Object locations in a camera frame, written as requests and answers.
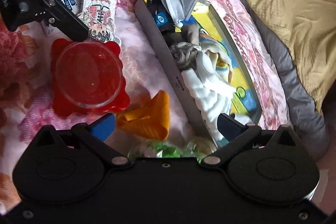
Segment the shallow tray with cartoon print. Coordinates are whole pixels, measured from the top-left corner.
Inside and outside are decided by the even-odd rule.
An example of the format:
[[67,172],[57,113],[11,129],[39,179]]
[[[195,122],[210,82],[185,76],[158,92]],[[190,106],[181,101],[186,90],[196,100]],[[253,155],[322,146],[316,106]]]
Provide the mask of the shallow tray with cartoon print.
[[213,5],[197,1],[186,32],[161,0],[138,0],[134,12],[195,132],[224,146],[261,105],[246,65]]

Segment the orange cloth piece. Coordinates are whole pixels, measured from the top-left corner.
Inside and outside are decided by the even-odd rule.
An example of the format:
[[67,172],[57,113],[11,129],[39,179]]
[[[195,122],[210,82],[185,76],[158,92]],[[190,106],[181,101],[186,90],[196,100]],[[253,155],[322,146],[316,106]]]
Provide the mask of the orange cloth piece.
[[144,139],[164,141],[170,130],[170,98],[160,90],[145,105],[117,115],[116,127]]

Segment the striped pastel cloth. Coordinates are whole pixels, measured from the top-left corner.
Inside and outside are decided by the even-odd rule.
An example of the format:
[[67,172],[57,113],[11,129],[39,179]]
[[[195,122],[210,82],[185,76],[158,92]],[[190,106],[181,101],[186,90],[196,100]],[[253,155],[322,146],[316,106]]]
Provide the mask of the striped pastel cloth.
[[225,46],[203,33],[199,35],[199,44],[202,51],[210,58],[211,64],[219,77],[231,84],[234,70]]

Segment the floral pink bed sheet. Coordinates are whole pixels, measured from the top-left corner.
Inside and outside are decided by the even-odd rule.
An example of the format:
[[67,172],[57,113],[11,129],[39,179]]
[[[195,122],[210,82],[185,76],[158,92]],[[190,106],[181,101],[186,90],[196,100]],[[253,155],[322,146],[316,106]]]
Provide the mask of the floral pink bed sheet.
[[[144,103],[164,90],[170,97],[169,139],[183,144],[193,135],[185,112],[175,95],[147,37],[134,14],[137,0],[117,0],[116,35],[121,39],[120,58],[126,92],[132,103]],[[274,63],[265,49],[252,18],[240,0],[210,2],[238,48],[260,101],[259,124],[274,129],[290,123],[288,106]],[[50,50],[62,34],[45,35],[33,22],[10,32],[1,25],[1,213],[20,201],[11,174],[38,130],[46,124],[68,129],[97,118],[95,114],[57,117],[52,110]]]

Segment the red lid tube container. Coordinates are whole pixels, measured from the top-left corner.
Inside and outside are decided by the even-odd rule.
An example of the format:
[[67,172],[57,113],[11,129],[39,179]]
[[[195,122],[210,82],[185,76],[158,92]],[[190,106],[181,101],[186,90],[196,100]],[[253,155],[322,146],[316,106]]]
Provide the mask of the red lid tube container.
[[73,114],[120,113],[130,104],[115,42],[56,39],[51,47],[52,108],[61,118]]

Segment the clear jar of green stars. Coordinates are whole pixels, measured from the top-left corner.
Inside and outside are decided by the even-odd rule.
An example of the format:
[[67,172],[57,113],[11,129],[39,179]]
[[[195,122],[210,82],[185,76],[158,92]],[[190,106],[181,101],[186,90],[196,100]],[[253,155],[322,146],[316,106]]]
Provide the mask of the clear jar of green stars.
[[202,159],[216,150],[217,148],[211,141],[201,137],[194,137],[183,147],[178,147],[169,141],[143,140],[131,147],[127,156],[131,161],[135,161],[135,159],[140,157],[194,157],[198,162],[201,162]]

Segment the grey rolled duvet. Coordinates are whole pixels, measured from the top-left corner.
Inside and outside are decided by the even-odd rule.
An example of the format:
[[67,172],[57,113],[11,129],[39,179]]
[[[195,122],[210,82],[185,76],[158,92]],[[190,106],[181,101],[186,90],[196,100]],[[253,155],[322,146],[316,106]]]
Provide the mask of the grey rolled duvet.
[[240,1],[251,16],[261,35],[265,49],[275,64],[284,89],[294,130],[301,138],[309,155],[314,161],[317,161],[325,155],[329,148],[329,133],[324,117],[316,112],[313,98],[307,93],[299,80],[288,48],[256,15],[247,0]]

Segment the grey beige sock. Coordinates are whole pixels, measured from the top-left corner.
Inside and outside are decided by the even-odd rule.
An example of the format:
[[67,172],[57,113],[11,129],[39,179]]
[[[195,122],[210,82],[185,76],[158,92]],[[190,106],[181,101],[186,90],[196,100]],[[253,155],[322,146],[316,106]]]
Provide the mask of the grey beige sock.
[[196,57],[202,50],[201,46],[189,42],[175,43],[169,48],[180,71],[196,67]]

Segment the white quilted baby cloth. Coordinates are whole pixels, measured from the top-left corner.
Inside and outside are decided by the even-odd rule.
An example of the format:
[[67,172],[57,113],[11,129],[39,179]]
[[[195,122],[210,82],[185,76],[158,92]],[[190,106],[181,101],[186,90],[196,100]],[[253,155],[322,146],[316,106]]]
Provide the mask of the white quilted baby cloth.
[[209,133],[216,141],[221,141],[223,135],[218,130],[218,117],[230,114],[235,88],[219,78],[204,52],[198,52],[195,61],[196,68],[184,70],[181,75]]

